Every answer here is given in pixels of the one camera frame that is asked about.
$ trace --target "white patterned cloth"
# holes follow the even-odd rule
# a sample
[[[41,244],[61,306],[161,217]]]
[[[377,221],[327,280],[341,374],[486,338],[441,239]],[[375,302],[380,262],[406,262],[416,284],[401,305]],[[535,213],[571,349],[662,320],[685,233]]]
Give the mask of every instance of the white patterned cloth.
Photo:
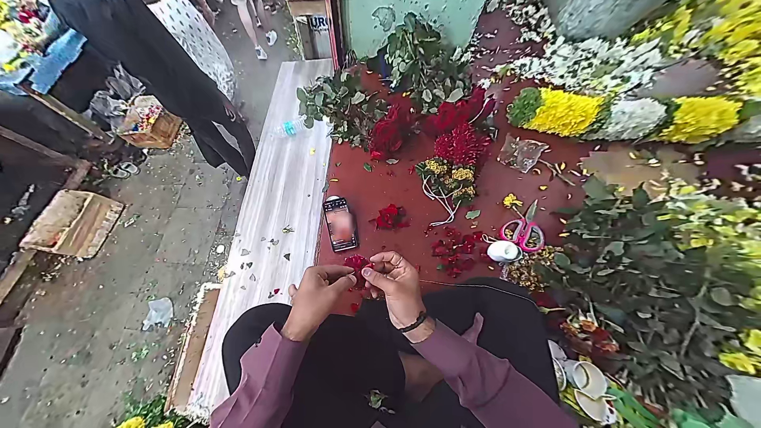
[[[222,94],[232,101],[237,84],[233,63],[201,13],[189,0],[159,0],[148,7],[196,65],[217,82]]]

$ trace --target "black pants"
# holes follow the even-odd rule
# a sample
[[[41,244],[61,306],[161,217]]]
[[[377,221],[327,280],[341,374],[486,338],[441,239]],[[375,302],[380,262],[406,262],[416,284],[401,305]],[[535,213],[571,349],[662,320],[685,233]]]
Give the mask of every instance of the black pants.
[[[222,103],[224,95],[221,92],[218,95],[221,97],[220,100],[210,101],[218,105],[207,108],[207,113],[201,116],[184,117],[184,120],[193,132],[203,157],[211,166],[217,167],[227,162],[238,175],[248,177],[253,158],[256,156],[256,146],[243,120],[240,117],[235,121],[230,120]],[[214,122],[224,126],[230,135],[235,137],[240,152],[224,139]]]
[[[427,294],[428,313],[458,334],[484,317],[478,345],[509,359],[517,371],[558,401],[558,389],[542,315],[526,299],[525,289],[496,278],[477,278],[460,287]],[[240,358],[274,322],[282,325],[291,307],[270,303],[249,309],[230,327],[222,344],[222,361],[230,392],[240,383]],[[365,428],[380,420],[388,428],[461,428],[482,424],[446,382],[439,382],[422,403],[403,400],[404,370],[398,352],[416,353],[388,320],[385,302],[366,301],[355,317],[330,315],[312,337],[294,384],[294,400],[283,427]],[[370,390],[389,397],[368,405]]]

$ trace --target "purple shirt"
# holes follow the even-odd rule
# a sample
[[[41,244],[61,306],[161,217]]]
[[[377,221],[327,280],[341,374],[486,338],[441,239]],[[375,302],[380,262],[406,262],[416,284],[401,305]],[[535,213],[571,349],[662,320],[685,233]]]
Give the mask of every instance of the purple shirt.
[[[285,339],[273,327],[240,358],[235,392],[212,412],[210,428],[273,428],[291,407],[293,382],[308,343]],[[506,359],[499,359],[441,322],[412,345],[438,367],[460,403],[486,428],[571,428],[575,421]]]

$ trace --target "scissors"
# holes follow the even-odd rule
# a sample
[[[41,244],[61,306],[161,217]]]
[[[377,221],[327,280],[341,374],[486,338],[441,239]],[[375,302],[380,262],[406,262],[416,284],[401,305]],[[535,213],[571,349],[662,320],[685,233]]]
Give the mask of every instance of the scissors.
[[[533,216],[537,213],[537,202],[538,200],[533,201],[531,206],[528,207],[528,210],[526,210],[525,216],[516,210],[518,215],[521,216],[521,219],[513,220],[502,226],[502,229],[499,231],[500,238],[506,241],[512,241],[520,247],[521,250],[529,253],[544,248],[544,232],[542,232],[542,229],[533,222]],[[505,234],[508,230],[513,232],[510,238]],[[529,240],[534,235],[538,237],[538,241],[530,243]]]

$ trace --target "phone screen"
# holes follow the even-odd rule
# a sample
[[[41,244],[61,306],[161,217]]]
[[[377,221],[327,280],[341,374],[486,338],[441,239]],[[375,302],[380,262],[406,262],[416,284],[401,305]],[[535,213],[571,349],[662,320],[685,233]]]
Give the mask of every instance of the phone screen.
[[[349,212],[346,200],[338,198],[323,204],[325,220],[330,233],[333,251],[343,251],[357,247],[357,233],[354,216]]]

